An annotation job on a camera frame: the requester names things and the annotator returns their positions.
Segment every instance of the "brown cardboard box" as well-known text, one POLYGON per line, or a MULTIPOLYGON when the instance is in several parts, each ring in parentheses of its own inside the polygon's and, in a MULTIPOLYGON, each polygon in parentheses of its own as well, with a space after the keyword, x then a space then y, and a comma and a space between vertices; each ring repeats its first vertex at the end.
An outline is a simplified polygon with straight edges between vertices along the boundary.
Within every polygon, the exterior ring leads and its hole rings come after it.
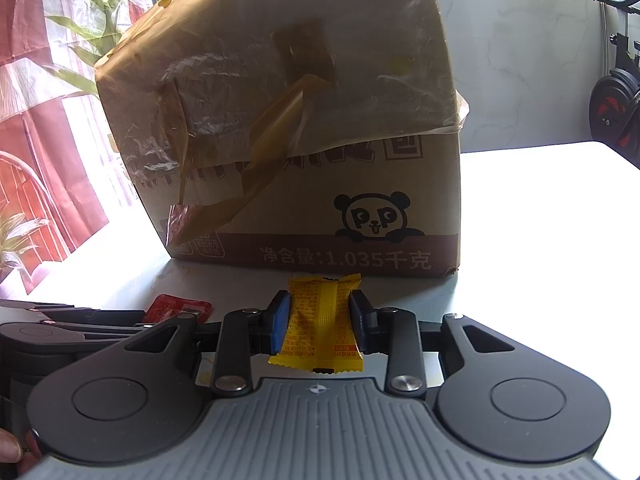
POLYGON ((160 0, 96 69, 173 256, 457 268, 465 104, 436 0, 160 0))
MULTIPOLYGON (((458 267, 458 136, 397 137, 296 156, 215 233, 177 258, 311 272, 442 276, 458 267)), ((194 171, 202 203, 241 193, 244 164, 194 171)), ((138 186, 159 235, 179 182, 138 186)))

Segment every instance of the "wall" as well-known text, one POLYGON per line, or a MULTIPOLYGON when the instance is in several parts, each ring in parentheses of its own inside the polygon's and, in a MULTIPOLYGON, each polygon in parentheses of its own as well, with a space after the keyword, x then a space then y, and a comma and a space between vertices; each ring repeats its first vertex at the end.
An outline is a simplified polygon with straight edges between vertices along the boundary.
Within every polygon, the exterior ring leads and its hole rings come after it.
POLYGON ((593 0, 440 0, 463 152, 590 140, 591 88, 604 72, 593 0))

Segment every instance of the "yellow wrapper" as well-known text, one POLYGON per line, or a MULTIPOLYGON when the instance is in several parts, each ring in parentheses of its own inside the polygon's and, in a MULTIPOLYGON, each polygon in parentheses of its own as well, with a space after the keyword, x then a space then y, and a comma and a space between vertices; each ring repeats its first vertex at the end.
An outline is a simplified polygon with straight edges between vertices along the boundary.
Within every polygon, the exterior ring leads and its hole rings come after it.
POLYGON ((348 301, 360 285, 360 275, 340 280, 321 276, 291 278, 291 315, 282 351, 269 359, 272 365, 300 370, 361 372, 349 318, 348 301))

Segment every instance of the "white table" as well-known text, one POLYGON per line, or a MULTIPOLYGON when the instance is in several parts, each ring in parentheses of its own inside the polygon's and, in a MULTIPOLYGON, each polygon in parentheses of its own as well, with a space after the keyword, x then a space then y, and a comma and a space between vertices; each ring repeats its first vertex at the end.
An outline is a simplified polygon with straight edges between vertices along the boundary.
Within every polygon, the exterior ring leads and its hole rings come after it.
MULTIPOLYGON (((462 155, 462 265, 442 280, 364 277, 374 306, 440 320, 461 312, 594 379, 612 407, 596 459, 640 474, 640 171, 596 143, 462 155)), ((94 308, 147 308, 168 293, 225 312, 266 307, 288 272, 171 260, 142 208, 80 247, 30 295, 94 308)), ((442 380, 425 354, 430 385, 442 380)), ((364 374, 384 375, 385 356, 364 374)), ((254 375, 308 376, 253 358, 254 375)))

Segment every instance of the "gray textured panel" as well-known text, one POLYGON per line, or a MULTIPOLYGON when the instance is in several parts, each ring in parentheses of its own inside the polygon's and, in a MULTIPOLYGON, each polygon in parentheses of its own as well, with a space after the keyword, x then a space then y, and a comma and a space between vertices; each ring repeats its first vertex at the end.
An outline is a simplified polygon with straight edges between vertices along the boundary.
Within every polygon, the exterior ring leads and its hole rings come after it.
POLYGON ((372 379, 266 379, 247 397, 215 402, 199 427, 160 456, 90 468, 47 458, 25 480, 600 480, 579 458, 518 468, 458 447, 424 405, 372 379), (327 389, 315 388, 317 384, 327 389))

